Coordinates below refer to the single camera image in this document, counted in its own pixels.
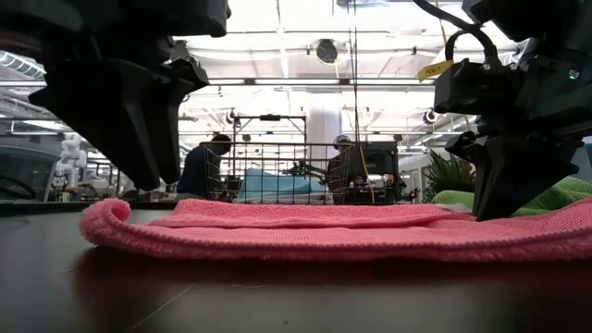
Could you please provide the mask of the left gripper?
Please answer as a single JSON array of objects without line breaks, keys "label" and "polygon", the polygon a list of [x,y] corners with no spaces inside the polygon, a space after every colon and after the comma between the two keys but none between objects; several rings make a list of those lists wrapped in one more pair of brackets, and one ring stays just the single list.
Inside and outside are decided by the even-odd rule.
[{"label": "left gripper", "polygon": [[[195,59],[179,59],[190,55],[185,39],[225,36],[230,16],[228,0],[0,0],[0,68],[29,80],[48,71],[31,103],[148,191],[159,176],[167,184],[179,179],[179,106],[208,85]],[[127,61],[67,62],[50,70],[88,56]],[[156,162],[141,106],[150,74],[128,61],[150,69],[172,62],[158,88]]]}]

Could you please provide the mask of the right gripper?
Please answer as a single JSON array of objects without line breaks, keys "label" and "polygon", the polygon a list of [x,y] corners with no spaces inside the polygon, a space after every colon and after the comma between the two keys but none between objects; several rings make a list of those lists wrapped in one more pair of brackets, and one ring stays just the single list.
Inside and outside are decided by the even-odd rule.
[{"label": "right gripper", "polygon": [[[494,44],[484,54],[486,70],[502,66]],[[511,216],[579,171],[572,163],[579,140],[527,142],[502,135],[592,136],[592,39],[531,39],[515,68],[525,77],[513,105],[477,121],[479,134],[495,138],[480,144],[474,132],[466,131],[445,146],[476,166],[473,214],[478,221]]]}]

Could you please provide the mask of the green microfiber towel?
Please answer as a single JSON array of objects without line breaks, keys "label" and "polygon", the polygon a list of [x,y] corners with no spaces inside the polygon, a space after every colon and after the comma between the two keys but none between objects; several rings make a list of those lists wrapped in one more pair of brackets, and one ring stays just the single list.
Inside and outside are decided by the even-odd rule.
[{"label": "green microfiber towel", "polygon": [[[436,194],[432,203],[455,206],[463,211],[471,212],[474,196],[472,192],[446,190]],[[540,193],[531,202],[518,209],[513,216],[546,214],[589,197],[592,197],[592,183],[567,177]]]}]

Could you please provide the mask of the gold wire basket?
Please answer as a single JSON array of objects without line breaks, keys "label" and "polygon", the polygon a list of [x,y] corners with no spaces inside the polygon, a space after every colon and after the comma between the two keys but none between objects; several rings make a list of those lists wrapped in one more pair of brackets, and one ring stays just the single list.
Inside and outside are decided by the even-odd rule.
[{"label": "gold wire basket", "polygon": [[[340,190],[331,191],[326,181],[328,163],[337,154],[334,143],[233,142],[230,151],[219,156],[219,178],[210,178],[208,199],[231,204],[341,204],[351,185],[349,164],[347,180]],[[248,168],[277,175],[318,178],[325,192],[239,201],[237,194]]]}]

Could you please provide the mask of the pink microfiber towel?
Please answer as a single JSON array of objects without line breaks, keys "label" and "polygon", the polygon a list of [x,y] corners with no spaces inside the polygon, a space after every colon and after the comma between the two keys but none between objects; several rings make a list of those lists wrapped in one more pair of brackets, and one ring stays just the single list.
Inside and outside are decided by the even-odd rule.
[{"label": "pink microfiber towel", "polygon": [[485,263],[592,258],[592,199],[543,215],[485,222],[435,204],[256,205],[189,199],[147,224],[131,224],[130,213],[130,205],[119,199],[94,203],[82,213],[80,233],[95,245],[167,259]]}]

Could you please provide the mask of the small potted plant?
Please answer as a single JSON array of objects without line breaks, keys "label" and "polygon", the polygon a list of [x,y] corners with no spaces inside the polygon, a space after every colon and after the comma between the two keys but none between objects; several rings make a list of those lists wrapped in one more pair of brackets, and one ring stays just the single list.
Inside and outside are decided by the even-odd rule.
[{"label": "small potted plant", "polygon": [[452,155],[449,159],[430,151],[429,164],[423,175],[429,188],[435,193],[442,191],[475,191],[475,172],[473,165]]}]

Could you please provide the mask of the person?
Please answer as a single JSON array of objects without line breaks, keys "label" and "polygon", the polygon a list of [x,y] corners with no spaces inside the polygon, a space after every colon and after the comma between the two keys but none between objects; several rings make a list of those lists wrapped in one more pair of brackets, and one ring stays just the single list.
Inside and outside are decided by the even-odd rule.
[{"label": "person", "polygon": [[352,140],[344,134],[340,134],[334,140],[334,148],[338,154],[329,161],[326,177],[327,186],[331,191],[340,190],[347,180],[351,143]]},{"label": "person", "polygon": [[231,139],[217,134],[210,142],[202,142],[185,158],[184,168],[177,184],[177,199],[207,199],[210,178],[219,178],[220,160],[230,151]]}]

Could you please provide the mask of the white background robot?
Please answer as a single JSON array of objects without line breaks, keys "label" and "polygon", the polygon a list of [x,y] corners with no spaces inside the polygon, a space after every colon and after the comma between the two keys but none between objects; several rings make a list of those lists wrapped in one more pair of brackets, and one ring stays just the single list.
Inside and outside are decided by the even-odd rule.
[{"label": "white background robot", "polygon": [[82,137],[69,134],[61,142],[59,160],[55,164],[52,187],[64,191],[68,187],[76,187],[80,173],[86,168],[87,153],[80,148]]}]

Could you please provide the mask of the black monitor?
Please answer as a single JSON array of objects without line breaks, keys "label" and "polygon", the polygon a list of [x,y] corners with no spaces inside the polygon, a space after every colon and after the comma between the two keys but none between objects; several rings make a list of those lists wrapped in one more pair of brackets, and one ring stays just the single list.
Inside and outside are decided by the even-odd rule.
[{"label": "black monitor", "polygon": [[350,152],[349,176],[393,175],[399,173],[398,144],[389,142],[355,143]]}]

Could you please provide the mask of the grey machine cabinet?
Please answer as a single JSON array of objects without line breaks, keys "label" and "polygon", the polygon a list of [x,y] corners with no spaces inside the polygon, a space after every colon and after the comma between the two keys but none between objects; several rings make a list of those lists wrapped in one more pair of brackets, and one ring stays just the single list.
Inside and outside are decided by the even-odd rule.
[{"label": "grey machine cabinet", "polygon": [[0,145],[0,201],[47,200],[59,156]]}]

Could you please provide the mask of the white round column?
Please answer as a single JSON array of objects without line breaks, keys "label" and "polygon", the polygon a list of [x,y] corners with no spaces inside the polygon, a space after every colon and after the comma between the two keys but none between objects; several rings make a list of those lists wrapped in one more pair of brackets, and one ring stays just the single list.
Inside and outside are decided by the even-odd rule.
[{"label": "white round column", "polygon": [[332,143],[342,130],[342,115],[338,105],[312,105],[307,112],[307,141]]}]

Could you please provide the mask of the black metal cart frame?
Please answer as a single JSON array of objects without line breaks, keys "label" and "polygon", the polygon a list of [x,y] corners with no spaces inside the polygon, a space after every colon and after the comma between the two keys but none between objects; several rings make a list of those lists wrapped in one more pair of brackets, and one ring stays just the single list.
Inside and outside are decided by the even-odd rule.
[{"label": "black metal cart frame", "polygon": [[[303,122],[303,127],[299,127],[296,125],[296,123],[294,122],[295,119],[301,120]],[[260,122],[279,122],[281,120],[287,120],[293,128],[295,128],[295,131],[289,131],[289,130],[266,130],[265,132],[257,132],[257,135],[261,134],[261,135],[279,135],[279,134],[292,134],[292,135],[296,135],[296,134],[300,134],[303,136],[303,142],[307,143],[308,142],[308,134],[307,134],[307,117],[306,116],[286,116],[286,115],[274,115],[274,114],[265,114],[265,115],[261,115],[261,116],[235,116],[233,118],[233,128],[232,128],[232,138],[233,139],[237,139],[237,136],[239,134],[247,134],[248,132],[245,131],[244,129],[253,121],[253,120],[258,120]]]}]

